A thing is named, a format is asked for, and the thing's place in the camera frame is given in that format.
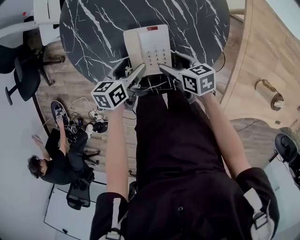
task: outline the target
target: hand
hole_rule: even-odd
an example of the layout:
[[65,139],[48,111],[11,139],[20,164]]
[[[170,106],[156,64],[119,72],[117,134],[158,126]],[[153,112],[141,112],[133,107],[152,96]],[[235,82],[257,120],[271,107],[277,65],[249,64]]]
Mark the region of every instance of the hand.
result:
[[38,135],[32,135],[31,138],[36,143],[37,146],[42,146],[43,142]]
[[123,116],[125,110],[125,105],[122,103],[120,106],[118,106],[115,110],[110,110],[109,115],[120,115]]
[[63,122],[62,116],[59,116],[56,121],[57,121],[57,125],[60,127],[60,129],[64,129],[64,122]]
[[210,101],[213,97],[214,97],[214,95],[211,92],[209,92],[209,93],[206,93],[206,94],[198,97],[198,99],[204,105],[207,101]]

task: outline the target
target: chair wheel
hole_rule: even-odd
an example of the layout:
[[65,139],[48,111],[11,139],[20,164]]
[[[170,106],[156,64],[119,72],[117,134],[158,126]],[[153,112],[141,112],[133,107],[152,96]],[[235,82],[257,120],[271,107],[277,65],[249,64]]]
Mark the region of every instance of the chair wheel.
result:
[[62,57],[60,58],[60,62],[61,62],[61,63],[65,62],[65,60],[66,60],[66,57],[65,57],[65,56],[62,56]]

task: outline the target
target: shoe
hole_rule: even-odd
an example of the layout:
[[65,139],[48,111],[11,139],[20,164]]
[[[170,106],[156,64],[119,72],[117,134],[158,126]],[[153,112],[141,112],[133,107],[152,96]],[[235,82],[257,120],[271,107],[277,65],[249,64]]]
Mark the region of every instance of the shoe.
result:
[[90,139],[90,137],[92,136],[92,133],[93,133],[93,124],[89,123],[87,126],[86,126],[86,134],[88,135],[88,139]]

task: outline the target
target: dark hair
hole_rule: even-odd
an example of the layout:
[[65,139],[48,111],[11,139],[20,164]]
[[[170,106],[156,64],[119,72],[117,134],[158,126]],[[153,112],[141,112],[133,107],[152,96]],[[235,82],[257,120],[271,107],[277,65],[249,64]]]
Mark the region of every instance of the dark hair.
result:
[[41,159],[39,159],[35,155],[33,155],[31,158],[28,159],[28,165],[27,165],[28,169],[36,179],[43,176],[43,173],[41,171],[40,162],[41,162]]

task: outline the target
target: white device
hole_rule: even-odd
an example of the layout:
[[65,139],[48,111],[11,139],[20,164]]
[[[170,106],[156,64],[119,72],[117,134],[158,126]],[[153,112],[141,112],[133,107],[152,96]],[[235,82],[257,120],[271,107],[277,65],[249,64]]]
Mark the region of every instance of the white device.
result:
[[144,76],[161,74],[159,64],[172,67],[169,29],[167,25],[149,26],[124,32],[125,46],[132,68],[146,64]]

